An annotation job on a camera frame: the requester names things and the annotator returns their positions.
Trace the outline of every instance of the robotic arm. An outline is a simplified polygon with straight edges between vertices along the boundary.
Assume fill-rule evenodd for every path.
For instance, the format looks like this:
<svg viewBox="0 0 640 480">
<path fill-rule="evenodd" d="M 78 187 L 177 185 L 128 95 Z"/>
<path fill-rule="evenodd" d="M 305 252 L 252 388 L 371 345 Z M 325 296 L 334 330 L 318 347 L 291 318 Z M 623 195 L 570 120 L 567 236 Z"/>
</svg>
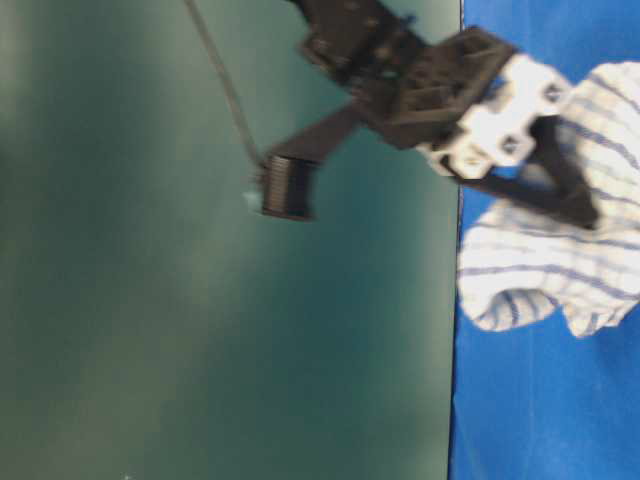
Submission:
<svg viewBox="0 0 640 480">
<path fill-rule="evenodd" d="M 366 126 L 398 149 L 417 149 L 461 185 L 593 228 L 598 213 L 589 186 L 555 136 L 571 86 L 554 69 L 475 27 L 429 45 L 410 30 L 410 18 L 378 0 L 289 1 L 311 29 L 302 55 L 352 101 L 267 153 L 264 214 L 310 219 L 313 172 Z M 504 83 L 488 96 L 498 81 Z M 544 168 L 555 190 L 495 173 L 524 162 Z"/>
</svg>

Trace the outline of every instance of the fabric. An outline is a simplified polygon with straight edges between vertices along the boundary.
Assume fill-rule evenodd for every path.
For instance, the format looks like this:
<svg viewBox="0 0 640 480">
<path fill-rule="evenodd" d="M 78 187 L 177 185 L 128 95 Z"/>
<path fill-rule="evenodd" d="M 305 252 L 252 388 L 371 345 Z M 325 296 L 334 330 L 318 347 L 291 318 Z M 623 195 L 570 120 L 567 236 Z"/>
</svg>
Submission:
<svg viewBox="0 0 640 480">
<path fill-rule="evenodd" d="M 603 64 L 572 93 L 558 137 L 600 212 L 586 231 L 496 201 L 465 235 L 461 306 L 483 330 L 564 312 L 576 337 L 617 326 L 640 300 L 640 64 Z M 535 167 L 525 178 L 540 179 Z"/>
</svg>

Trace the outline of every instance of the cable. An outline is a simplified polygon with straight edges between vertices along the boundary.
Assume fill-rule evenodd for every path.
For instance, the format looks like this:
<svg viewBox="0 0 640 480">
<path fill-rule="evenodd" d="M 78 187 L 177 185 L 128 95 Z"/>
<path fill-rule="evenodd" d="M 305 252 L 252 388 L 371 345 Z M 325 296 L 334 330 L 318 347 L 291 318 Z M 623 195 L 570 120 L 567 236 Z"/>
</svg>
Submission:
<svg viewBox="0 0 640 480">
<path fill-rule="evenodd" d="M 238 131 L 238 135 L 240 136 L 240 141 L 244 146 L 247 155 L 249 158 L 260 168 L 264 168 L 264 160 L 256 147 L 256 144 L 251 136 L 251 131 L 249 130 L 249 125 L 247 124 L 247 119 L 244 116 L 242 111 L 242 106 L 240 104 L 240 99 L 236 90 L 233 86 L 233 82 L 231 81 L 231 77 L 227 72 L 227 69 L 222 61 L 222 57 L 216 48 L 215 42 L 207 28 L 207 24 L 198 9 L 198 6 L 195 0 L 183 0 L 191 20 L 193 21 L 193 25 L 195 26 L 198 34 L 200 35 L 200 39 L 204 45 L 207 54 L 209 55 L 209 59 L 211 60 L 211 64 L 213 68 L 215 68 L 218 73 L 218 77 L 222 82 L 222 87 L 224 89 L 225 97 L 227 99 L 227 104 L 229 105 L 229 110 L 231 111 L 231 115 L 233 116 L 233 121 Z"/>
</svg>

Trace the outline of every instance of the bolt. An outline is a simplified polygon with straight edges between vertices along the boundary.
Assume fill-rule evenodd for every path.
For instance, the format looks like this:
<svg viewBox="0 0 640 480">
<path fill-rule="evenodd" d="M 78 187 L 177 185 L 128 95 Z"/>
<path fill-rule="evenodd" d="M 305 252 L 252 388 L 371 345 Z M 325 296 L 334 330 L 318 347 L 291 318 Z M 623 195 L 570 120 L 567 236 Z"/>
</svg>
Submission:
<svg viewBox="0 0 640 480">
<path fill-rule="evenodd" d="M 515 138 L 507 137 L 507 139 L 502 144 L 502 150 L 504 150 L 509 155 L 513 155 L 518 149 L 518 145 L 518 141 Z"/>
<path fill-rule="evenodd" d="M 327 42 L 326 40 L 322 40 L 321 38 L 316 38 L 313 42 L 313 46 L 319 52 L 324 52 L 327 50 L 327 48 L 329 48 L 329 42 Z"/>
<path fill-rule="evenodd" d="M 553 84 L 549 85 L 549 87 L 547 87 L 547 89 L 544 91 L 544 97 L 551 103 L 556 103 L 558 100 L 560 100 L 561 96 L 562 90 Z"/>
<path fill-rule="evenodd" d="M 380 24 L 380 21 L 377 18 L 369 17 L 364 21 L 364 26 L 367 28 L 374 28 Z"/>
</svg>

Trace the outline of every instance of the blue stripe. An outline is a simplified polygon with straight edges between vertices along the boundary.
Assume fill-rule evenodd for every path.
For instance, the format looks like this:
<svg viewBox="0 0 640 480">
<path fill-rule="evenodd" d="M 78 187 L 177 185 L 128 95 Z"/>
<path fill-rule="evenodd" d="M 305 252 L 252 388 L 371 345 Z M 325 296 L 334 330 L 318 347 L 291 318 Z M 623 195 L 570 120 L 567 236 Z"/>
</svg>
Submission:
<svg viewBox="0 0 640 480">
<path fill-rule="evenodd" d="M 575 95 L 573 97 L 571 105 L 573 105 L 573 104 L 580 105 L 587 112 L 595 113 L 596 115 L 599 115 L 599 116 L 601 116 L 603 118 L 606 118 L 610 122 L 618 124 L 619 126 L 624 128 L 627 132 L 629 132 L 634 137 L 640 138 L 640 135 L 638 134 L 638 132 L 636 130 L 634 130 L 633 128 L 631 128 L 631 125 L 629 125 L 629 122 L 627 122 L 625 120 L 622 120 L 615 111 L 608 110 L 605 107 L 603 107 L 602 105 L 598 105 L 597 103 L 595 103 L 591 99 L 589 99 L 587 97 L 582 97 L 582 96 L 579 96 L 579 95 Z M 563 115 L 563 117 L 565 117 L 565 118 L 566 117 L 574 117 L 574 115 Z M 584 117 L 585 117 L 585 115 L 583 113 L 578 118 L 582 119 Z"/>
<path fill-rule="evenodd" d="M 459 275 L 464 276 L 478 276 L 478 275 L 496 275 L 500 273 L 513 273 L 513 272 L 543 272 L 563 275 L 570 280 L 585 283 L 593 288 L 596 288 L 612 298 L 618 300 L 638 300 L 640 299 L 640 293 L 625 292 L 616 287 L 612 287 L 604 283 L 600 278 L 590 277 L 580 272 L 576 272 L 569 268 L 561 267 L 559 265 L 510 265 L 508 267 L 472 267 L 463 268 L 460 270 Z"/>
<path fill-rule="evenodd" d="M 559 253 L 566 253 L 568 255 L 573 255 L 577 258 L 582 258 L 585 260 L 591 260 L 595 262 L 596 265 L 605 267 L 608 270 L 611 270 L 616 273 L 635 273 L 640 274 L 640 270 L 630 268 L 626 265 L 618 265 L 616 263 L 610 262 L 606 256 L 602 255 L 589 255 L 588 253 L 580 252 L 579 250 L 569 249 L 569 248 L 553 248 L 552 251 Z"/>
<path fill-rule="evenodd" d="M 560 306 L 560 302 L 555 297 L 552 297 L 551 295 L 544 292 L 541 292 L 541 293 L 544 296 L 544 298 L 546 298 L 549 301 L 549 303 L 553 305 L 555 308 L 558 308 Z"/>
<path fill-rule="evenodd" d="M 560 151 L 564 155 L 572 157 L 579 163 L 582 163 L 584 165 L 587 165 L 589 168 L 593 168 L 594 170 L 604 173 L 608 177 L 613 178 L 614 180 L 618 180 L 619 182 L 626 183 L 627 185 L 633 185 L 634 187 L 637 186 L 636 182 L 618 175 L 618 172 L 609 164 L 600 163 L 594 158 L 585 157 L 584 155 L 576 152 L 575 144 L 559 142 L 559 145 Z"/>
<path fill-rule="evenodd" d="M 638 106 L 638 104 L 635 101 L 631 100 L 630 98 L 627 98 L 622 92 L 620 92 L 620 90 L 618 90 L 614 86 L 609 85 L 604 80 L 604 78 L 602 78 L 600 75 L 592 73 L 591 75 L 589 75 L 588 79 L 593 83 L 595 83 L 596 85 L 604 88 L 605 90 L 610 91 L 611 93 L 616 95 L 618 98 L 621 98 L 622 100 L 624 100 L 627 104 L 631 106 L 631 108 L 633 108 L 636 111 L 636 113 L 640 113 L 640 106 Z"/>
<path fill-rule="evenodd" d="M 516 305 L 516 302 L 513 300 L 513 296 L 506 290 L 502 292 L 502 296 L 506 300 L 507 305 L 509 305 L 509 310 L 511 310 L 511 326 L 515 327 L 518 325 L 518 322 L 520 321 L 520 312 L 518 311 L 518 306 Z"/>
<path fill-rule="evenodd" d="M 588 110 L 591 113 L 596 113 L 601 117 L 606 118 L 607 120 L 611 120 L 612 122 L 618 123 L 627 128 L 629 127 L 626 123 L 620 121 L 620 119 L 614 112 L 601 107 L 589 98 L 575 95 L 571 100 L 571 104 L 573 105 L 574 103 L 580 105 L 581 107 L 584 107 L 585 110 Z"/>
<path fill-rule="evenodd" d="M 538 308 L 538 305 L 536 304 L 536 302 L 533 301 L 533 298 L 531 298 L 531 294 L 528 294 L 526 292 L 522 292 L 522 296 L 524 297 L 524 299 L 529 304 L 529 307 L 531 308 L 531 314 L 533 316 L 533 319 L 534 320 L 541 320 L 540 319 L 540 309 Z"/>
<path fill-rule="evenodd" d="M 588 240 L 588 239 L 585 239 L 585 238 L 578 237 L 576 235 L 565 235 L 565 234 L 552 234 L 552 233 L 536 232 L 536 231 L 531 230 L 531 229 L 536 229 L 538 227 L 533 226 L 533 225 L 526 225 L 526 224 L 522 224 L 522 223 L 518 223 L 517 226 L 520 227 L 520 228 L 525 229 L 525 231 L 520 231 L 518 233 L 521 234 L 521 235 L 527 236 L 527 237 L 567 238 L 569 240 L 573 240 L 573 241 L 578 242 L 578 243 L 589 243 L 589 244 L 594 244 L 594 245 L 607 245 L 607 246 L 610 246 L 610 247 L 618 247 L 618 248 L 622 248 L 624 250 L 631 250 L 631 251 L 634 251 L 634 252 L 640 251 L 640 245 L 637 245 L 637 244 L 634 244 L 634 243 L 621 242 L 621 241 L 618 241 L 618 240 Z M 497 225 L 492 225 L 490 223 L 485 223 L 485 222 L 477 222 L 474 227 L 490 228 L 490 229 L 493 229 L 493 230 L 504 230 L 502 227 L 499 227 Z"/>
<path fill-rule="evenodd" d="M 513 250 L 520 253 L 535 253 L 533 248 L 521 247 L 517 245 L 507 245 L 503 243 L 491 243 L 491 242 L 483 242 L 483 243 L 470 243 L 464 245 L 465 250 Z"/>
<path fill-rule="evenodd" d="M 631 200 L 630 198 L 611 195 L 609 192 L 605 192 L 604 190 L 600 190 L 599 188 L 594 188 L 594 187 L 591 187 L 591 191 L 595 193 L 598 197 L 602 198 L 603 200 L 607 200 L 610 202 L 626 203 L 628 205 L 633 205 L 634 207 L 640 207 L 640 203 L 636 202 L 635 200 Z"/>
<path fill-rule="evenodd" d="M 629 152 L 629 150 L 627 150 L 627 147 L 625 147 L 623 144 L 614 142 L 601 133 L 594 132 L 584 125 L 580 125 L 571 120 L 567 120 L 566 118 L 561 118 L 559 123 L 564 127 L 571 128 L 581 137 L 586 138 L 587 140 L 591 140 L 592 142 L 595 142 L 602 147 L 608 148 L 609 150 L 613 150 L 627 162 L 629 162 L 629 165 L 631 165 L 633 168 L 635 168 L 636 170 L 640 170 L 638 160 L 631 152 Z"/>
</svg>

